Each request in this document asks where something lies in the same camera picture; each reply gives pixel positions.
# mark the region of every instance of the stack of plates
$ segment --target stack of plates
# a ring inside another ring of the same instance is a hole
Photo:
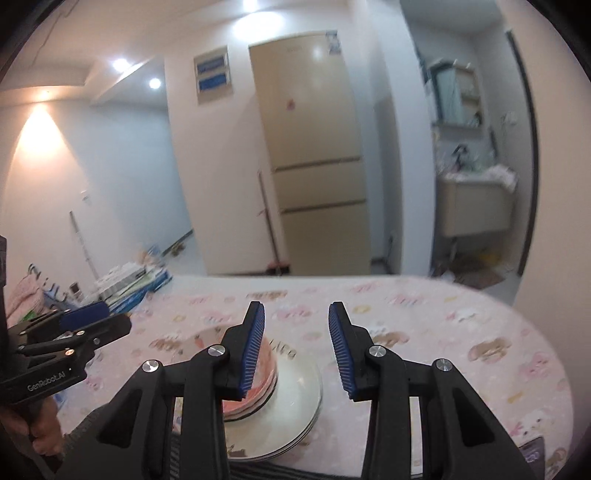
[[[204,330],[185,342],[173,362],[189,360],[206,346],[219,343],[223,331],[221,335],[215,332],[213,342],[205,341],[211,340],[211,336],[209,330]],[[321,404],[322,381],[314,361],[301,352],[294,355],[293,350],[289,355],[287,351],[272,352],[264,340],[253,388],[246,399],[224,402],[228,459],[232,462],[268,460],[293,448],[314,426]],[[179,398],[173,425],[177,432],[180,432],[182,409]]]

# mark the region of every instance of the pink tablecloth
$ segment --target pink tablecloth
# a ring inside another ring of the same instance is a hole
[[[102,348],[87,369],[87,380],[68,390],[60,411],[65,431],[108,402],[144,360],[169,363],[182,341],[204,327],[240,323],[249,302],[259,300],[265,305],[265,334],[312,355],[323,377],[318,422],[304,441],[276,461],[359,475],[369,404],[350,402],[340,383],[327,328],[328,306],[340,300],[353,323],[404,359],[431,364],[449,358],[517,445],[543,435],[547,479],[566,459],[573,410],[564,369],[530,322],[486,295],[414,277],[203,278],[192,285],[188,294],[159,292],[137,307],[131,333]],[[413,404],[413,473],[422,468],[417,418]]]

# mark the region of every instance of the faucet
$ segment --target faucet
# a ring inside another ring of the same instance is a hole
[[[456,158],[454,166],[458,171],[472,169],[472,159],[470,158],[470,150],[468,149],[468,145],[465,143],[458,144],[452,153],[452,157],[454,156]]]

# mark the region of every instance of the ribbed blue pad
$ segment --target ribbed blue pad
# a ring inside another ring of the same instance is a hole
[[[353,358],[349,352],[347,341],[340,325],[339,316],[336,313],[334,305],[329,307],[329,330],[330,338],[335,349],[336,362],[339,366],[340,380],[343,382],[343,388],[351,396],[356,390],[355,373],[353,371]]]
[[[242,355],[242,378],[238,389],[242,394],[242,398],[246,397],[246,393],[252,387],[252,380],[255,376],[256,361],[258,360],[258,352],[261,348],[262,335],[265,331],[265,307],[261,304],[257,308],[255,320],[252,323],[251,331],[248,333],[248,341],[244,354]]]

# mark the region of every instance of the floor mat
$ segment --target floor mat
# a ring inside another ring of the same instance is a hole
[[[456,274],[455,283],[477,290],[483,290],[484,288],[501,283],[504,279],[505,277],[490,268],[481,268],[479,270],[464,271]]]

